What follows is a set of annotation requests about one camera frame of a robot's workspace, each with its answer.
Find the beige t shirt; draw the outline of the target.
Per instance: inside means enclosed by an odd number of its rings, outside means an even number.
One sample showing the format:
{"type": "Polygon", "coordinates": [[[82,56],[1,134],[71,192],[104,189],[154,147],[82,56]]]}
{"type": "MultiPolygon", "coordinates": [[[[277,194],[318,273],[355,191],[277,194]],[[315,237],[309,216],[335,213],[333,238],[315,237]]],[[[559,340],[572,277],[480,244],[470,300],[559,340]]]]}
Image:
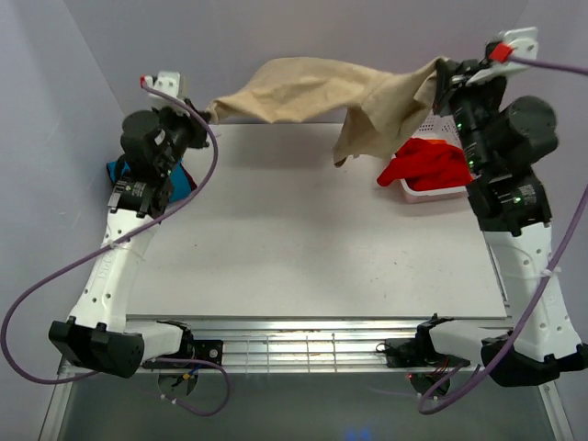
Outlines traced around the beige t shirt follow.
{"type": "Polygon", "coordinates": [[[215,123],[250,117],[266,123],[302,123],[343,108],[345,120],[333,162],[368,155],[389,159],[424,123],[435,98],[435,62],[411,73],[313,57],[263,64],[237,92],[213,99],[215,123]]]}

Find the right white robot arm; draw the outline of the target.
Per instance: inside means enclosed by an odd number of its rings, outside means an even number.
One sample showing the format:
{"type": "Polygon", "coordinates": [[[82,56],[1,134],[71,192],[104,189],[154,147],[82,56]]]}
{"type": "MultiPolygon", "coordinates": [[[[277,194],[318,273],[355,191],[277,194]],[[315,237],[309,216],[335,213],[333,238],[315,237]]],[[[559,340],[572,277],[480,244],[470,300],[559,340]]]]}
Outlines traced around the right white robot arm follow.
{"type": "Polygon", "coordinates": [[[551,245],[552,213],[534,165],[559,144],[546,101],[502,102],[507,77],[489,62],[438,61],[433,111],[456,125],[472,181],[469,205],[506,297],[514,328],[493,333],[433,316],[417,328],[418,356],[483,366],[504,387],[537,386],[587,367],[587,346],[571,324],[551,245]]]}

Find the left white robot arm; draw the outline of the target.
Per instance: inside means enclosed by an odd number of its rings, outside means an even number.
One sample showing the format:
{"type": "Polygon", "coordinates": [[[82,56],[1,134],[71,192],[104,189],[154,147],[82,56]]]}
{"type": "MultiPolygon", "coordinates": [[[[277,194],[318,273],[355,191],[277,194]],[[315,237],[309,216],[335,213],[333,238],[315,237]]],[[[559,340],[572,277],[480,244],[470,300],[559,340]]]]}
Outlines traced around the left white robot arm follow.
{"type": "Polygon", "coordinates": [[[129,324],[134,279],[174,192],[173,172],[187,149],[202,148],[202,114],[171,106],[136,111],[122,122],[112,193],[107,204],[105,252],[92,268],[79,300],[49,339],[72,365],[121,378],[141,364],[187,345],[187,330],[172,322],[129,324]]]}

